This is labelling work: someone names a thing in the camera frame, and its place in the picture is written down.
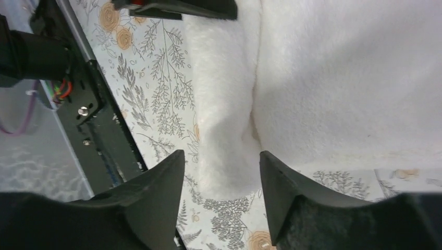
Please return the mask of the white towel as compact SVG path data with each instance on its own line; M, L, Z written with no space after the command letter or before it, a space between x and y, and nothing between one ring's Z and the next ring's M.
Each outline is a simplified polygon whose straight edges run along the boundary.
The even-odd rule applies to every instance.
M441 1L237 1L185 15L204 197L296 170L441 166Z

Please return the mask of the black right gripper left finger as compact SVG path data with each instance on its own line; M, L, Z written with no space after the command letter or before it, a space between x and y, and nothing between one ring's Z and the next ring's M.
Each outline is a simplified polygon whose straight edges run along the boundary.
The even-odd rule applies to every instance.
M1 193L1 249L184 249L176 228L185 173L179 149L89 200Z

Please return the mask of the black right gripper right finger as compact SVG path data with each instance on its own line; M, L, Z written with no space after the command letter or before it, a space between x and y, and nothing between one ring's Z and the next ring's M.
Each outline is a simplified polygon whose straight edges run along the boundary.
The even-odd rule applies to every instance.
M268 151L260 172L277 249L441 249L441 194L357 199L289 168Z

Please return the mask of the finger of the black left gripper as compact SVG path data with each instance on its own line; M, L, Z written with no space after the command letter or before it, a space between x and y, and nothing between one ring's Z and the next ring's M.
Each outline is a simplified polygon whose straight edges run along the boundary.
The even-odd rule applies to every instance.
M112 0L115 10L127 9L134 17L181 20L183 15L235 20L234 0Z

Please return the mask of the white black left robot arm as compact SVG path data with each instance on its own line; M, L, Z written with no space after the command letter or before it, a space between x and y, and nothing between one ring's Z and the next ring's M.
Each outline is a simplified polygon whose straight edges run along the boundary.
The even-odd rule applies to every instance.
M135 17L180 20L182 15L235 20L235 1L111 1L112 10ZM62 80L74 64L95 56L68 1L39 1L32 32L13 30L1 16L1 87L19 81Z

